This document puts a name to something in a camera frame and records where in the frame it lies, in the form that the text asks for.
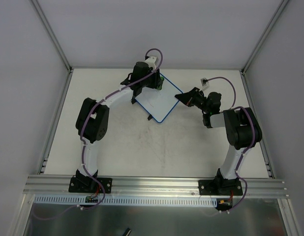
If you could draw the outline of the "green bone-shaped eraser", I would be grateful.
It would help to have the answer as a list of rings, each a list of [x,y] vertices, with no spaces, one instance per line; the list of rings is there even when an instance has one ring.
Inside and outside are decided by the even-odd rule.
[[[158,90],[162,90],[163,82],[164,82],[164,78],[163,78],[163,77],[160,77],[160,78],[159,78],[158,87],[157,87]]]

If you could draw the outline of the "blue-framed whiteboard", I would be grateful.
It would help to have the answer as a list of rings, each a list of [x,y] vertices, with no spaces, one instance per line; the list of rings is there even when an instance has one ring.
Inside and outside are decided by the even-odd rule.
[[[162,123],[178,104],[177,94],[183,91],[172,81],[160,74],[163,78],[162,89],[143,88],[135,101],[151,116],[157,123]]]

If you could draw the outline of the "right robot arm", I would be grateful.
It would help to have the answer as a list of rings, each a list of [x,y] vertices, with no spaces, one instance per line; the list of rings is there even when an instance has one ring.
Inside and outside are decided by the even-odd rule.
[[[261,128],[250,108],[237,107],[220,110],[222,95],[211,92],[208,96],[199,88],[176,94],[175,98],[188,107],[195,106],[202,111],[203,124],[207,128],[224,127],[228,152],[224,163],[217,170],[213,180],[200,186],[209,192],[227,194],[240,184],[239,170],[246,152],[262,139]]]

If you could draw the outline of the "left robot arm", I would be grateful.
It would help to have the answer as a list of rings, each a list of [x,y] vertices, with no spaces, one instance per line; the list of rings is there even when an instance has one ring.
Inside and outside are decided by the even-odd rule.
[[[84,100],[75,124],[82,143],[81,166],[77,169],[75,177],[85,191],[92,192],[99,185],[96,179],[97,142],[107,132],[110,107],[118,102],[134,102],[143,88],[161,90],[163,80],[159,67],[152,66],[147,61],[139,61],[116,91],[100,101],[91,98]]]

